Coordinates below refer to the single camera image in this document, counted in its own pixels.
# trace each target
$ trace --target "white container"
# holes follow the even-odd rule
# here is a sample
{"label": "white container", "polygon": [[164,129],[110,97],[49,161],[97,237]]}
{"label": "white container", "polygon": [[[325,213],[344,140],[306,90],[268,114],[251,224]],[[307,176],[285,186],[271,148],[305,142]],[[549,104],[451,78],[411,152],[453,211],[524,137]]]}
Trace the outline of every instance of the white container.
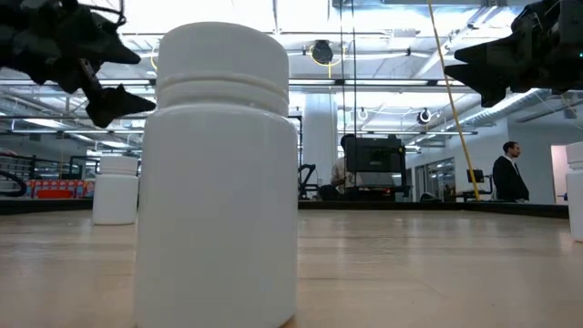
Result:
{"label": "white container", "polygon": [[138,216],[138,160],[102,157],[95,181],[93,224],[133,224]]}
{"label": "white container", "polygon": [[583,242],[583,142],[567,146],[568,165],[573,169],[567,174],[568,216],[571,236]]}
{"label": "white container", "polygon": [[162,39],[142,159],[139,328],[273,328],[295,313],[288,69],[281,45],[245,26],[197,23]]}

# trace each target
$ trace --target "doorway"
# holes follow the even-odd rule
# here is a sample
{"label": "doorway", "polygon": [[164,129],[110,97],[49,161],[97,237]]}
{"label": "doorway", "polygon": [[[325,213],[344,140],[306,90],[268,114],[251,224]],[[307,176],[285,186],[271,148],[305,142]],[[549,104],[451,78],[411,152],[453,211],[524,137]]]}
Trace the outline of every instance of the doorway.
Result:
{"label": "doorway", "polygon": [[567,193],[567,174],[571,171],[567,162],[567,146],[556,145],[550,147],[553,160],[553,185],[555,187],[555,203],[567,205],[563,195]]}

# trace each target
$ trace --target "ceiling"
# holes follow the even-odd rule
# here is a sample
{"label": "ceiling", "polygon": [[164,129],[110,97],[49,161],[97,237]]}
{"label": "ceiling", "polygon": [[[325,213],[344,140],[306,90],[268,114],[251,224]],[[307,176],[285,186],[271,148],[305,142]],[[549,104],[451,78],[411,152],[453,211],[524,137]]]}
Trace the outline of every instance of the ceiling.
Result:
{"label": "ceiling", "polygon": [[[80,2],[118,9],[115,0]],[[509,35],[512,20],[524,5],[534,1],[433,2],[436,31],[445,64],[450,65],[456,63],[455,50]],[[326,93],[336,100],[339,129],[431,131],[447,130],[444,127],[450,125],[451,106],[424,0],[127,1],[125,9],[128,23],[120,28],[120,38],[142,56],[142,61],[135,66],[105,64],[98,74],[104,84],[124,83],[130,92],[155,101],[150,82],[156,78],[158,44],[164,33],[187,23],[224,21],[256,28],[285,47],[290,59],[290,111],[293,114],[300,115],[310,107],[307,95]],[[320,39],[330,41],[333,62],[338,65],[329,69],[312,60],[309,49]],[[324,86],[308,84],[305,79],[319,79]],[[334,79],[355,80],[353,84],[358,85],[356,99],[354,85],[327,85],[327,81]],[[469,88],[455,84],[453,92],[460,114],[483,110],[479,107],[480,96]],[[547,103],[551,107],[558,107],[561,102],[550,101],[558,102]],[[57,129],[53,123],[55,118],[65,117],[57,123],[67,129],[87,131],[75,134],[79,142],[114,141],[117,143],[109,145],[115,147],[103,142],[101,145],[139,148],[141,135],[133,134],[129,138],[127,134],[133,128],[143,127],[144,115],[116,121],[109,127],[126,130],[124,136],[88,133],[94,128],[87,120],[85,104],[80,93],[68,95],[50,84],[35,86],[21,73],[8,69],[0,71],[0,113],[5,118],[45,119],[15,119],[13,123],[12,119],[0,117],[4,129]],[[434,114],[433,119],[428,126],[420,126],[416,115],[425,108]],[[535,111],[545,109],[547,106],[540,104],[533,108]]]}

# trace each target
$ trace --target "wall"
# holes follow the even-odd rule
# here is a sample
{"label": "wall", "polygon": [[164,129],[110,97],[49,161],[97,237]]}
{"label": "wall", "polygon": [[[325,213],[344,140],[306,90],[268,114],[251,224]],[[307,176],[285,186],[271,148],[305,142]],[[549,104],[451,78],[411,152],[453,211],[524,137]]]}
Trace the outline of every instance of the wall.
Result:
{"label": "wall", "polygon": [[[493,127],[479,128],[477,132],[478,134],[475,136],[465,136],[465,143],[474,169],[482,169],[485,175],[490,175],[494,161],[503,153],[502,145],[508,141],[508,124],[506,119],[501,119]],[[455,190],[457,192],[472,190],[472,183],[467,181],[467,162],[458,136],[447,140],[445,148],[423,149],[422,154],[407,156],[406,167],[415,168],[450,158],[455,160]],[[413,178],[413,184],[414,188],[417,188],[415,178]],[[481,190],[489,189],[485,183],[478,185],[478,187]],[[489,200],[489,197],[485,196],[482,199]]]}
{"label": "wall", "polygon": [[87,144],[72,139],[56,139],[54,135],[43,135],[40,141],[28,137],[0,137],[0,148],[10,149],[20,156],[36,155],[40,159],[69,161],[71,156],[85,156]]}
{"label": "wall", "polygon": [[522,148],[518,168],[530,191],[530,202],[555,204],[552,145],[568,145],[583,140],[583,131],[562,126],[510,125],[509,137]]}

